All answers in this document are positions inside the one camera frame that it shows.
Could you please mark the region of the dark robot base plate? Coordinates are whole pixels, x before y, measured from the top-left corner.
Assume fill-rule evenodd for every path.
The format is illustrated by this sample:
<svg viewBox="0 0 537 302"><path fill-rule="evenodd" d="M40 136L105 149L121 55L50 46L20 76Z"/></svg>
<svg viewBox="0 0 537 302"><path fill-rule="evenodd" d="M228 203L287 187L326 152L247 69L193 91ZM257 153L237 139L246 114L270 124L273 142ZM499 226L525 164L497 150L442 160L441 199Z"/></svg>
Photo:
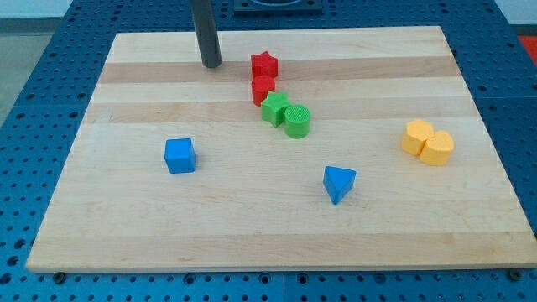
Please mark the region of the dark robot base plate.
<svg viewBox="0 0 537 302"><path fill-rule="evenodd" d="M321 0L232 0L235 15L255 13L321 13Z"/></svg>

